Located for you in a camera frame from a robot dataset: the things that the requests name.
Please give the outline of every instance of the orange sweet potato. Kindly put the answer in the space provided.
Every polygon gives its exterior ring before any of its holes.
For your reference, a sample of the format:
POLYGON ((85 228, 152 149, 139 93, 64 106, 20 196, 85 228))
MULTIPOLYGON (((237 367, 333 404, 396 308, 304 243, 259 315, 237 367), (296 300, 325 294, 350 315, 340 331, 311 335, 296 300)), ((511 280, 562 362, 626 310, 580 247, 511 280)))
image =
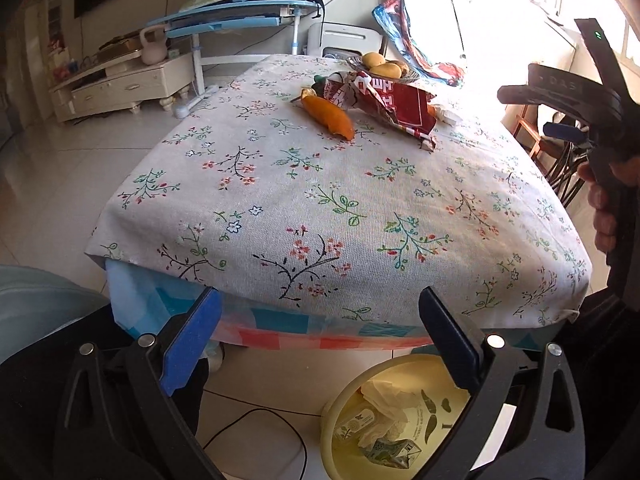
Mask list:
POLYGON ((353 140, 355 136, 353 123, 342 108, 318 97, 311 89, 303 89, 301 99, 306 112, 317 122, 326 126, 329 132, 341 135, 347 140, 353 140))

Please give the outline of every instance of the white appliance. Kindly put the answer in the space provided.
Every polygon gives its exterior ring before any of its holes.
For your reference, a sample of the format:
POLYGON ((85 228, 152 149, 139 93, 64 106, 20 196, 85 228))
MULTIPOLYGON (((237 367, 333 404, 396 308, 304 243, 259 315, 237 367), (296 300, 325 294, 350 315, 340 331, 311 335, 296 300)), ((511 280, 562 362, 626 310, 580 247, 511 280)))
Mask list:
POLYGON ((308 56, 341 57, 377 52, 382 44, 382 35, 375 30, 341 23, 314 23, 309 27, 306 46, 308 56))

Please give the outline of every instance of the desk leg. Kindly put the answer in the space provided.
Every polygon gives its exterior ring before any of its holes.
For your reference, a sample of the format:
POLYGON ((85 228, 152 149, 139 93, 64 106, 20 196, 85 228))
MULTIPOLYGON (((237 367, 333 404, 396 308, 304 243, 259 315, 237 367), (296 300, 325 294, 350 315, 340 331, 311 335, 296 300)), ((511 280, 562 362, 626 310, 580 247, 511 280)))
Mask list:
POLYGON ((295 9, 293 11, 293 43, 291 43, 291 53, 295 56, 298 53, 298 29, 300 28, 300 15, 302 11, 295 9))
POLYGON ((191 35, 191 49, 193 51, 193 71, 196 74, 196 91, 204 94, 204 76, 202 75, 202 55, 200 54, 200 35, 191 35))

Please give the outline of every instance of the metal screw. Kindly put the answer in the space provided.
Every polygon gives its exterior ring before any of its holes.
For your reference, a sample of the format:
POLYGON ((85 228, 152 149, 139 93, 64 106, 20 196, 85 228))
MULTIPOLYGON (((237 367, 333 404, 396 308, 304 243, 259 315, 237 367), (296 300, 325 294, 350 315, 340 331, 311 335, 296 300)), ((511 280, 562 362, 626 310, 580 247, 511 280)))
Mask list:
POLYGON ((80 347, 80 353, 82 355, 89 355, 93 351, 94 351, 94 345, 92 343, 84 343, 80 347))
POLYGON ((551 355, 555 355, 556 357, 560 357, 562 355, 562 348, 556 343, 549 343, 546 346, 546 349, 549 350, 551 355))
POLYGON ((142 348, 149 348, 156 342, 156 337, 153 334, 143 334, 138 338, 138 346, 142 348))
POLYGON ((486 341, 489 343, 489 346, 492 346, 493 348, 502 348, 504 346, 504 339, 497 334, 487 336, 486 341))

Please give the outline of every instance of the fruit bowl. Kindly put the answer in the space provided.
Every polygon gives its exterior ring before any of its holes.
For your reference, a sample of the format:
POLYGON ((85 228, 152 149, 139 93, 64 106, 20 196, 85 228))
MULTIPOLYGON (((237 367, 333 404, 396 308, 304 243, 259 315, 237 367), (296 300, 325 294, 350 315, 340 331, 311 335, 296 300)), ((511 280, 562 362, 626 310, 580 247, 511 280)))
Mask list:
POLYGON ((369 69, 364 66, 364 64, 362 63, 362 56, 352 56, 352 57, 348 57, 347 58, 347 63, 349 64, 349 66, 351 68, 353 68, 354 70, 358 71, 358 72, 365 72, 368 75, 370 75, 371 77, 375 78, 375 79, 384 79, 386 81, 391 81, 393 83, 402 83, 402 84, 409 84, 409 83, 413 83, 414 81, 418 81, 418 79, 420 79, 420 74, 418 74, 413 68, 409 67, 409 72, 406 73, 405 76, 401 77, 401 78, 393 78, 393 77, 385 77, 383 75, 377 75, 377 74, 372 74, 369 69))

